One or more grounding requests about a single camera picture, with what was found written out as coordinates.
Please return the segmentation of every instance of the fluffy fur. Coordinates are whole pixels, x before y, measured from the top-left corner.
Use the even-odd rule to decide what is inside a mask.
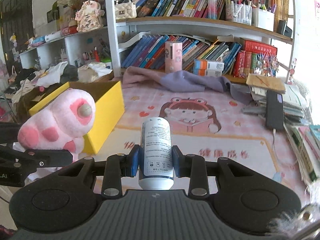
[[[83,104],[92,108],[87,117],[81,117],[77,111]],[[95,111],[89,93],[67,90],[22,125],[18,141],[26,149],[69,150],[75,161],[84,148],[83,136],[93,126]]]

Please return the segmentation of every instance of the wooden shelf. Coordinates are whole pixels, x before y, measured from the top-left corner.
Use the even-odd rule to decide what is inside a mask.
[[[228,22],[222,20],[212,20],[207,18],[194,18],[194,17],[144,17],[144,18],[133,18],[126,20],[118,20],[117,26],[130,26],[130,25],[147,25],[145,28],[149,28],[155,30],[155,26],[157,25],[192,25],[198,27],[209,27],[209,28],[220,28],[237,31],[238,33],[243,33],[243,35],[255,35],[260,37],[267,37],[271,39],[275,39],[278,41],[282,41],[288,44],[292,44],[292,39],[281,35],[279,33],[271,32],[265,29],[257,28],[255,26]]]
[[[224,77],[226,77],[228,80],[230,80],[231,83],[236,83],[236,84],[245,84],[246,83],[246,79],[245,78],[236,78],[232,75],[223,75]]]

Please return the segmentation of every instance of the stuffed animal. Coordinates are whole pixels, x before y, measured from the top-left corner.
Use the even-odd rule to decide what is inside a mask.
[[[86,1],[83,3],[81,10],[76,12],[75,20],[78,21],[78,32],[89,32],[103,27],[101,16],[104,11],[101,5],[95,1]]]
[[[84,148],[83,136],[93,126],[95,111],[94,99],[89,93],[66,90],[22,125],[18,142],[25,149],[65,149],[76,161]]]

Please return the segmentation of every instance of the pink cylinder container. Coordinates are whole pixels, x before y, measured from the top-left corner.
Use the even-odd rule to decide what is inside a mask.
[[[182,70],[182,42],[167,41],[165,43],[165,72]]]

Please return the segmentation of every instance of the white basket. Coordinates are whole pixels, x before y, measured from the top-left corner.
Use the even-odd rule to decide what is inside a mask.
[[[227,4],[226,20],[229,22],[243,23],[251,25],[252,10],[251,6],[244,4]]]

